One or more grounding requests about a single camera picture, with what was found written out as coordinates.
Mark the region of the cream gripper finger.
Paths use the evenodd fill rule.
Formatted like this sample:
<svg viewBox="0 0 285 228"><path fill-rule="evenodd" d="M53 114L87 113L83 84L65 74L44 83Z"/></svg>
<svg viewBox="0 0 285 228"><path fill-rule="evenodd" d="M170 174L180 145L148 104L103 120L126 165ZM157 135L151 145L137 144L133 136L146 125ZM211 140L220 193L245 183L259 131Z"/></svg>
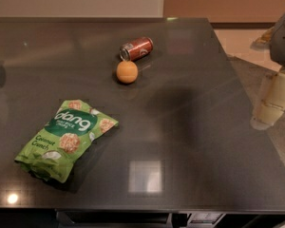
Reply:
<svg viewBox="0 0 285 228"><path fill-rule="evenodd" d="M279 110L285 110L285 67L273 77L265 103Z"/></svg>
<svg viewBox="0 0 285 228"><path fill-rule="evenodd" d="M281 106L261 101L254 106L251 127L256 130L266 130L272 127L283 113L284 109Z"/></svg>

